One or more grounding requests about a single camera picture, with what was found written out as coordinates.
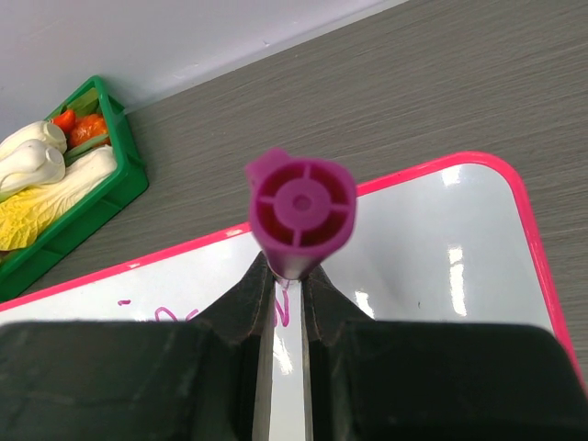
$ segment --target pink whiteboard frame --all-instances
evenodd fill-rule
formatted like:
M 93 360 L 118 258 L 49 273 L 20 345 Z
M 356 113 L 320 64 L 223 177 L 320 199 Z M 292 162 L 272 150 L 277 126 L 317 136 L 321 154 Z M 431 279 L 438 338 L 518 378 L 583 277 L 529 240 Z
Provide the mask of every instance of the pink whiteboard frame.
M 581 378 L 582 372 L 573 350 L 573 344 L 571 342 L 568 327 L 563 315 L 563 309 L 560 305 L 560 299 L 553 282 L 553 277 L 551 276 L 551 272 L 549 270 L 548 259 L 541 242 L 539 229 L 537 227 L 535 216 L 531 208 L 531 202 L 529 200 L 528 194 L 526 193 L 523 179 L 511 165 L 497 156 L 488 153 L 454 153 L 450 154 L 449 156 L 444 156 L 442 158 L 435 159 L 434 161 L 419 164 L 414 167 L 401 170 L 400 172 L 386 175 L 378 179 L 374 179 L 373 181 L 361 184 L 358 186 L 358 195 L 363 196 L 369 193 L 373 193 L 383 188 L 392 187 L 402 182 L 410 181 L 412 179 L 429 175 L 431 173 L 435 173 L 448 167 L 460 164 L 480 164 L 490 167 L 506 180 L 511 190 L 513 191 L 514 202 L 521 218 L 523 230 L 525 231 L 526 241 L 528 243 L 531 257 L 535 265 L 539 286 L 541 287 L 543 298 L 548 309 L 551 326 L 553 327 L 554 334 L 568 352 L 568 355 L 570 356 L 571 361 L 576 368 L 579 377 Z M 235 225 L 234 227 L 199 237 L 193 241 L 181 243 L 153 254 L 147 254 L 143 257 L 139 257 L 138 259 L 131 260 L 124 264 L 112 266 L 102 271 L 79 277 L 77 279 L 61 283 L 60 285 L 29 294 L 27 296 L 1 303 L 0 311 L 6 311 L 27 303 L 31 303 L 35 300 L 45 299 L 63 291 L 72 288 L 79 288 L 83 285 L 94 283 L 103 278 L 112 277 L 126 271 L 130 271 L 138 266 L 146 266 L 169 257 L 174 257 L 178 254 L 186 253 L 188 251 L 210 245 L 211 243 L 222 241 L 235 235 L 244 234 L 249 231 L 249 224 L 241 223 L 239 225 Z

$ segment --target green plastic crate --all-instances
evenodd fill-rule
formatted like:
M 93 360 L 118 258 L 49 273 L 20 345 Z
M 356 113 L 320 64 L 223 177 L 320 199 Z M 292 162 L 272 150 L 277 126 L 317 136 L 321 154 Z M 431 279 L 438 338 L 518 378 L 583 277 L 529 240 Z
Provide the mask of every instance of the green plastic crate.
M 137 153 L 124 115 L 125 108 L 108 94 L 103 80 L 93 76 L 66 103 L 92 87 L 98 92 L 100 108 L 117 159 L 117 169 L 53 223 L 34 244 L 10 253 L 0 263 L 0 301 L 11 300 L 21 294 L 149 186 L 144 163 Z

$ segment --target handwritten scribble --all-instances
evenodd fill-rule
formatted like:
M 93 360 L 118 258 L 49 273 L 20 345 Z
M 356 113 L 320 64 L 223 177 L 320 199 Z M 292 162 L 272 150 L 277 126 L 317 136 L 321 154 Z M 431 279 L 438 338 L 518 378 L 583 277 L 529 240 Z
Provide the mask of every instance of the handwritten scribble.
M 274 327 L 277 326 L 277 316 L 279 315 L 280 321 L 282 322 L 282 326 L 287 327 L 290 323 L 290 301 L 288 298 L 288 287 L 290 286 L 289 280 L 286 282 L 280 282 L 280 287 L 282 287 L 282 298 L 284 300 L 284 309 L 282 309 L 281 305 L 276 299 L 275 309 L 276 313 L 274 314 Z
M 175 314 L 169 311 L 165 306 L 160 306 L 155 310 L 155 321 L 160 322 L 162 320 L 162 314 L 166 314 L 173 322 L 179 322 Z M 193 319 L 198 314 L 198 310 L 192 310 L 187 316 L 186 321 Z

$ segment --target white wall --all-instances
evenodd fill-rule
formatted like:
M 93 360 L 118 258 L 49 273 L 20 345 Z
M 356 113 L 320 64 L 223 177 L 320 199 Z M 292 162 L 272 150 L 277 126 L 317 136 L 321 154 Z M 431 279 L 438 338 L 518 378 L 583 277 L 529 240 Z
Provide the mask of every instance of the white wall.
M 405 0 L 21 0 L 0 14 L 0 138 L 92 74 L 128 107 Z

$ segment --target purple marker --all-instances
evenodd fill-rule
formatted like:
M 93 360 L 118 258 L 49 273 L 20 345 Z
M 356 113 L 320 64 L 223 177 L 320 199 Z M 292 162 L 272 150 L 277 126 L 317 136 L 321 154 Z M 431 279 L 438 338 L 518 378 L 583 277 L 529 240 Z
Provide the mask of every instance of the purple marker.
M 278 277 L 308 275 L 351 236 L 356 183 L 341 165 L 272 149 L 245 167 L 249 222 Z

